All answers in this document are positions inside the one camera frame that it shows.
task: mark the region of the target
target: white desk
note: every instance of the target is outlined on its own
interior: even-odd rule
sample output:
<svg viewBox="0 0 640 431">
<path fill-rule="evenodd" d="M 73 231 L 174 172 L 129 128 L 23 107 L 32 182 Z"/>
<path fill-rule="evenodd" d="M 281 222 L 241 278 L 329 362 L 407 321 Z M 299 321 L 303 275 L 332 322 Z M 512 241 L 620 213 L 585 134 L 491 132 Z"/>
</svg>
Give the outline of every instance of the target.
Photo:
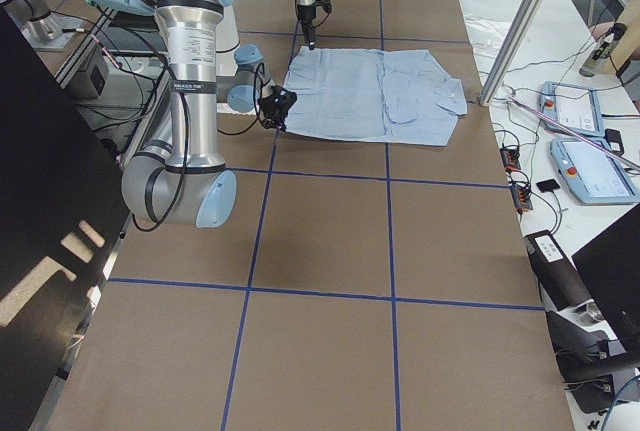
<svg viewBox="0 0 640 431">
<path fill-rule="evenodd" d="M 491 70 L 494 57 L 497 54 L 497 43 L 492 39 L 492 36 L 497 37 L 501 31 L 508 29 L 508 23 L 513 20 L 520 2 L 521 0 L 460 0 L 467 22 L 469 38 L 474 45 L 474 57 L 480 78 L 483 81 Z M 497 34 L 487 31 L 487 29 L 484 31 L 479 29 L 480 26 L 477 24 L 482 25 L 483 23 L 489 25 L 487 29 L 493 26 L 497 30 Z M 594 78 L 584 78 L 578 74 L 579 67 L 592 47 L 593 40 L 590 38 L 589 30 L 571 0 L 544 0 L 509 69 L 519 68 L 533 62 L 563 60 L 581 49 L 585 49 L 575 60 L 571 58 L 562 63 L 528 66 L 521 71 L 509 72 L 504 82 L 514 88 L 522 87 L 533 90 L 539 90 L 544 81 L 562 81 L 596 89 L 619 85 L 619 81 L 614 76 L 599 75 Z M 537 93 L 518 91 L 518 97 L 523 102 L 536 107 Z M 599 98 L 605 114 L 636 113 L 631 99 L 626 91 L 620 87 L 600 92 Z M 504 126 L 504 129 L 515 133 L 522 143 L 533 142 L 534 134 L 515 125 L 512 121 L 527 128 L 536 129 L 538 119 L 535 116 L 512 106 L 510 120 L 506 105 L 498 100 L 494 100 L 490 106 L 490 113 L 494 123 L 499 123 Z M 607 119 L 605 126 L 621 131 L 625 157 L 631 161 L 639 162 L 640 120 Z M 502 134 L 497 134 L 499 143 L 502 142 Z M 548 151 L 549 142 L 557 135 L 546 132 L 542 126 L 538 129 L 538 134 L 540 139 L 537 145 L 521 148 L 521 166 L 532 183 L 554 178 L 562 185 L 561 178 L 554 170 L 555 166 L 552 164 Z M 515 144 L 515 140 L 506 136 L 505 143 Z M 636 185 L 640 184 L 638 183 L 640 179 L 635 179 Z M 571 256 L 631 208 L 630 205 L 582 206 L 568 191 L 565 191 L 564 187 L 556 191 L 556 195 L 562 207 L 567 210 L 564 212 L 562 227 L 556 233 L 555 238 L 568 256 Z M 532 197 L 532 200 L 534 210 L 524 213 L 521 221 L 523 235 L 551 229 L 553 226 L 554 215 L 551 209 L 535 196 Z M 556 206 L 552 199 L 549 199 L 549 202 Z M 570 393 L 567 393 L 567 399 L 577 430 L 585 429 L 592 420 L 599 419 L 602 423 L 602 417 L 596 414 L 585 415 L 581 413 Z M 607 425 L 607 431 L 637 431 L 638 423 L 640 423 L 640 403 L 624 404 L 615 408 Z"/>
</svg>

